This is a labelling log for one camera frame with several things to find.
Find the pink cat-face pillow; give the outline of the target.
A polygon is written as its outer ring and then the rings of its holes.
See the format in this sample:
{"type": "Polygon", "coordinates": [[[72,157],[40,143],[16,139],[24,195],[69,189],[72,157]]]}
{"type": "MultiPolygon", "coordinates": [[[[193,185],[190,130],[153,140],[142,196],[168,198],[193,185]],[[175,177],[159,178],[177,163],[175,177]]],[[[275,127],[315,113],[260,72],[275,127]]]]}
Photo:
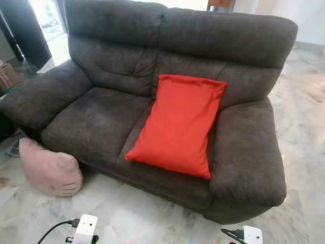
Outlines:
{"type": "Polygon", "coordinates": [[[19,139],[21,166],[31,186],[55,197],[71,197],[81,189],[83,175],[77,159],[50,151],[30,138],[19,139]]]}

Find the grey two-seat fabric sofa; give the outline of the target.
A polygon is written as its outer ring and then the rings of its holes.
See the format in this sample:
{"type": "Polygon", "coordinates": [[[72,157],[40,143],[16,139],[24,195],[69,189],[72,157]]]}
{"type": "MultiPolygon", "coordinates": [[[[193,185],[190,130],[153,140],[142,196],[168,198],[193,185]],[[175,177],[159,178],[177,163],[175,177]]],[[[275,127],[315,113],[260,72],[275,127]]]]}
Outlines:
{"type": "Polygon", "coordinates": [[[0,114],[45,147],[222,225],[284,202],[269,93],[297,24],[130,0],[65,0],[64,7],[70,60],[9,93],[0,114]],[[164,74],[226,83],[204,149],[211,179],[125,157],[158,102],[164,74]]]}

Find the dark door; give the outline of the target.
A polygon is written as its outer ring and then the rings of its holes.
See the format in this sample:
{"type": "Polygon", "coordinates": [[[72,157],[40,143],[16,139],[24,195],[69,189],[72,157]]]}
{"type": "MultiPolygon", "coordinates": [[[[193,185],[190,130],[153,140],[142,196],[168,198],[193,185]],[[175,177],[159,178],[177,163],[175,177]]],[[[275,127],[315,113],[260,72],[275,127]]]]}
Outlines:
{"type": "Polygon", "coordinates": [[[19,62],[42,68],[52,55],[29,0],[0,0],[0,31],[19,62]]]}

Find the brown cardboard box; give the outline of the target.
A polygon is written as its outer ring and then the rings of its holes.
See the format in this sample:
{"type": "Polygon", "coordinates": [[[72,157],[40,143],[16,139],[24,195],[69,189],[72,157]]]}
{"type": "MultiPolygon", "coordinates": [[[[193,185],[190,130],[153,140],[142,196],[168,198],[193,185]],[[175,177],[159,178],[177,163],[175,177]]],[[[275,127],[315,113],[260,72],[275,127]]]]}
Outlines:
{"type": "Polygon", "coordinates": [[[10,63],[0,60],[0,93],[3,95],[20,84],[20,78],[10,63]]]}

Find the red pillow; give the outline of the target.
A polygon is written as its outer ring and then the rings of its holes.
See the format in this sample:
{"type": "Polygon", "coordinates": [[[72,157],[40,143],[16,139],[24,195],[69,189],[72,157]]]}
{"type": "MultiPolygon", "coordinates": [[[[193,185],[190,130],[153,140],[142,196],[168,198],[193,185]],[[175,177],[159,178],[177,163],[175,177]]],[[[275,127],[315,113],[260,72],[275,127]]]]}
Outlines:
{"type": "Polygon", "coordinates": [[[211,179],[208,134],[227,86],[218,80],[161,74],[151,112],[125,159],[211,179]]]}

